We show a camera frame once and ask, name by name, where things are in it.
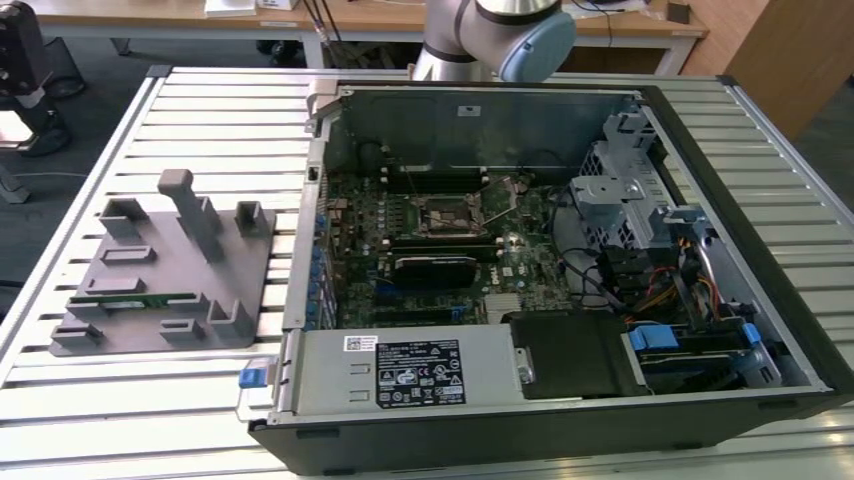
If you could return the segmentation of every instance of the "white label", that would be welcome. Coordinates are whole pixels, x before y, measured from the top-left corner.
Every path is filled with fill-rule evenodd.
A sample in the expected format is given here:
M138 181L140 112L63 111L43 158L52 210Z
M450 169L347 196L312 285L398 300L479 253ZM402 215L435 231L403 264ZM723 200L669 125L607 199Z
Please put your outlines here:
M344 337L346 352L372 352L376 350L376 335L347 336Z
M436 387L436 395L459 395L463 393L463 387Z
M458 117L479 117L481 107L478 105L460 105L456 107Z
M262 22L262 27L296 28L298 26L296 22Z
M146 304L143 302L112 302L102 303L102 308L107 310L124 310L126 308L142 309L146 308Z

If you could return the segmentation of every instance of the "motherboard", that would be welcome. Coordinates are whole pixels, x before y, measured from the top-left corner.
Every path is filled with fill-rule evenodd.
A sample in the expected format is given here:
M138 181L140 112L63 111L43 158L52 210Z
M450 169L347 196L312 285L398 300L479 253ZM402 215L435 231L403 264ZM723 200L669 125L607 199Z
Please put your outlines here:
M383 173L328 177L336 328L573 308L549 233L559 186L525 173Z

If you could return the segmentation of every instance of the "table leg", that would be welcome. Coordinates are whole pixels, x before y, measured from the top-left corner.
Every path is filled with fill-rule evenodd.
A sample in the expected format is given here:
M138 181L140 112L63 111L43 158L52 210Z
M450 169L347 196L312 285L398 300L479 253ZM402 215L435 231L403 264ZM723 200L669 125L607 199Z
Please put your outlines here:
M662 61L655 69L655 75L679 75L695 43L697 38L694 37L673 38L673 44L665 52Z
M327 68L323 57L323 44L318 34L315 32L303 32L300 41L306 52L306 66L311 69Z
M123 57L131 54L131 39L130 38L111 38L112 47L116 49L116 53Z

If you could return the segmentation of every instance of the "white sticker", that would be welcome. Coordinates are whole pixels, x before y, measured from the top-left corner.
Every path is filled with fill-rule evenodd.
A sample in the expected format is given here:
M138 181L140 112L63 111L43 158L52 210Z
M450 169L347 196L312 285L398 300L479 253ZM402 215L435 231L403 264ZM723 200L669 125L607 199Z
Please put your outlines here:
M436 387L436 395L462 395L463 387Z
M372 352L376 350L376 335L347 336L344 337L346 352Z
M478 105L462 105L456 107L456 116L458 117L479 117L481 116L481 106Z
M299 24L296 22L262 22L262 27L296 28Z

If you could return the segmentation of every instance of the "black plastic cover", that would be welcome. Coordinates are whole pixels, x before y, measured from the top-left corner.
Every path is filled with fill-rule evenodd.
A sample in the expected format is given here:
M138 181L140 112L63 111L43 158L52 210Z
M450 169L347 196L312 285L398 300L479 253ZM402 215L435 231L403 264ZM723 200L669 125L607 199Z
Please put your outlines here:
M638 385L621 337L623 320L609 311L514 312L515 348L526 349L534 382L522 385L527 399L607 398L646 395Z

